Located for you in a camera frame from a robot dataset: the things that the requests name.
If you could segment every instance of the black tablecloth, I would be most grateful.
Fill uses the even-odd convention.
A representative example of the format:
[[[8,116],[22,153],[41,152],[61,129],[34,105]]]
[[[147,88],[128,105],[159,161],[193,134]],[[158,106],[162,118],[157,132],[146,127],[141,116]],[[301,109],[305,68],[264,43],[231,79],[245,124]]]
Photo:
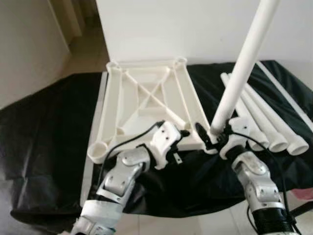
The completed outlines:
[[[313,118],[313,92],[278,63],[264,64]],[[231,72],[233,66],[187,67],[209,122],[224,91],[220,74]],[[79,215],[100,79],[100,73],[75,74],[0,111],[1,234],[21,234],[15,233],[21,227],[23,234],[61,232],[71,227]],[[310,144],[301,156],[289,156],[287,151],[275,154],[285,171],[287,188],[313,187],[313,133],[257,66],[249,84]],[[179,154],[182,164],[169,164],[161,171],[151,169],[138,178],[125,212],[185,217],[216,212],[244,199],[229,162],[202,151]],[[257,156],[268,164],[273,180],[281,188],[277,166],[264,152]],[[99,167],[95,167],[94,182],[98,172]],[[32,227],[18,224],[9,212]]]

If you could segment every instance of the wire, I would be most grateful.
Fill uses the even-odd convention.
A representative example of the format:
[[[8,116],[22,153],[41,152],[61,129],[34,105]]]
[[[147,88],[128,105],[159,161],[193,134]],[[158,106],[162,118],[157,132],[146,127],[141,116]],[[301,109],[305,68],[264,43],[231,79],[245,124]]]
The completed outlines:
[[[259,233],[258,233],[258,230],[256,229],[256,227],[253,225],[253,223],[252,223],[252,221],[251,221],[251,218],[250,218],[250,215],[249,215],[249,210],[250,210],[250,206],[248,205],[248,207],[246,208],[246,216],[248,217],[248,220],[249,220],[251,226],[253,227],[253,229],[255,230],[255,232],[256,232],[257,234],[259,234]]]
[[[104,159],[103,163],[102,163],[102,166],[101,166],[101,170],[100,170],[100,174],[99,174],[99,177],[98,177],[98,183],[97,183],[97,187],[100,187],[100,184],[101,184],[101,179],[102,179],[102,175],[103,175],[103,171],[104,171],[104,165],[106,163],[106,160],[109,159],[109,156],[110,154],[118,147],[124,145],[124,144],[127,144],[129,142],[132,142],[134,140],[137,140],[139,139],[140,137],[146,135],[148,132],[150,132],[155,126],[161,126],[162,124],[164,123],[164,121],[158,121],[156,122],[155,124],[153,124],[148,130],[144,131],[143,133],[139,134],[138,136],[135,136],[127,141],[124,141],[122,143],[119,143],[117,144],[116,146],[114,146],[113,148],[110,149],[110,151],[108,152],[106,158]]]
[[[288,199],[287,199],[287,194],[286,194],[287,190],[286,190],[286,183],[285,183],[285,175],[284,175],[284,171],[282,170],[282,167],[281,167],[280,163],[275,159],[274,155],[267,148],[265,148],[260,142],[258,142],[254,138],[251,138],[250,136],[247,136],[247,135],[244,135],[244,134],[241,134],[241,133],[238,133],[238,132],[231,132],[231,134],[242,136],[242,137],[246,137],[247,139],[252,140],[253,142],[256,142],[275,161],[275,163],[278,166],[278,170],[279,170],[279,173],[280,173],[280,176],[281,176],[281,180],[282,180],[283,197],[284,197],[285,208],[286,208],[287,217],[288,217],[287,219],[292,224],[292,226],[296,230],[296,232],[301,235],[301,232],[299,231],[299,229],[296,226],[296,221],[293,218],[293,216],[291,215],[290,210],[289,210]]]

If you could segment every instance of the floor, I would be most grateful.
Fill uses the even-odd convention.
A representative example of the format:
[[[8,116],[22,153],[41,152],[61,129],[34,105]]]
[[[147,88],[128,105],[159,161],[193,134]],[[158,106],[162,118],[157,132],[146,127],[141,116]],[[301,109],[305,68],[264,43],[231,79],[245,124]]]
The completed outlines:
[[[72,57],[62,73],[106,71],[109,62],[102,29],[98,20],[91,21],[83,37],[70,44]],[[301,204],[289,194],[291,209]],[[256,234],[246,217],[246,201],[229,209],[202,216],[182,219],[158,218],[146,215],[123,214],[116,235],[253,235]],[[303,235],[313,235],[313,212],[297,217]]]
[[[74,38],[69,49],[71,57],[61,77],[73,73],[106,71],[109,56],[98,18],[92,18],[86,23],[83,36]]]

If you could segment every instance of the black fabric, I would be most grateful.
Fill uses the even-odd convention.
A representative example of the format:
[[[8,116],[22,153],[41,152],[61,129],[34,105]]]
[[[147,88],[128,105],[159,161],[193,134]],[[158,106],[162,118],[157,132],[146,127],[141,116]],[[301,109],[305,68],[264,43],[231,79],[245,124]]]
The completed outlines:
[[[265,65],[312,118],[312,91],[276,62]],[[209,122],[224,91],[220,73],[231,72],[233,66],[187,67]],[[0,234],[53,234],[69,228],[79,215],[100,79],[101,73],[72,75],[0,111]],[[301,156],[292,157],[286,151],[275,154],[285,171],[287,188],[313,187],[312,132],[257,66],[249,83],[310,144]],[[185,217],[223,210],[244,199],[229,162],[202,151],[179,155],[182,164],[151,169],[138,178],[125,212]],[[265,153],[257,156],[269,165],[281,188],[277,166]],[[93,172],[95,184],[98,173],[99,166]],[[89,195],[94,196],[94,187]],[[10,211],[17,220],[36,228],[36,233],[15,233],[21,224],[14,224]]]

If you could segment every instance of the white pipe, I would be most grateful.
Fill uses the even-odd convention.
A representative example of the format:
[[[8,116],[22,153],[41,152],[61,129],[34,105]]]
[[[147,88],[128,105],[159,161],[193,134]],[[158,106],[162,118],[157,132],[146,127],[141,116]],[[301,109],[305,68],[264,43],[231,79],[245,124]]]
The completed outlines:
[[[276,80],[276,78],[268,71],[268,69],[260,62],[256,62],[260,69],[265,73],[265,75],[271,80],[275,87],[280,91],[280,93],[286,98],[288,103],[293,107],[293,109],[298,113],[302,120],[307,124],[310,130],[313,132],[313,122],[310,120],[308,115],[300,108],[300,106],[294,101],[290,94],[285,90],[285,88]]]
[[[250,85],[245,85],[245,91],[248,92],[275,128],[287,139],[289,143],[287,151],[290,155],[300,155],[308,150],[308,143],[301,136],[297,135]]]
[[[227,84],[229,82],[230,75],[227,75],[225,72],[221,74],[221,79],[227,87]],[[246,108],[245,104],[241,100],[241,98],[238,99],[237,104],[236,104],[236,112],[238,116],[240,117],[246,117],[249,121],[249,127],[250,127],[250,134],[249,136],[257,140],[260,144],[262,144],[265,148],[268,148],[269,146],[269,141],[266,138],[266,135],[260,131],[258,125],[255,123],[253,117],[251,116],[249,110]],[[263,148],[260,147],[256,142],[252,140],[248,140],[248,143],[253,151],[262,151]]]
[[[259,49],[270,22],[274,16],[279,0],[261,0],[246,36],[245,43],[232,72],[232,79],[225,89],[222,99],[211,124],[214,135],[223,131],[226,120],[234,112],[238,98],[247,82],[256,62]]]
[[[259,106],[257,106],[257,104],[251,99],[251,97],[245,90],[243,90],[241,98],[243,99],[245,105],[249,109],[259,128],[267,136],[269,140],[268,149],[274,153],[285,150],[288,146],[287,140],[282,134],[277,132],[275,127],[271,124],[271,122],[268,120],[265,114],[263,114]]]

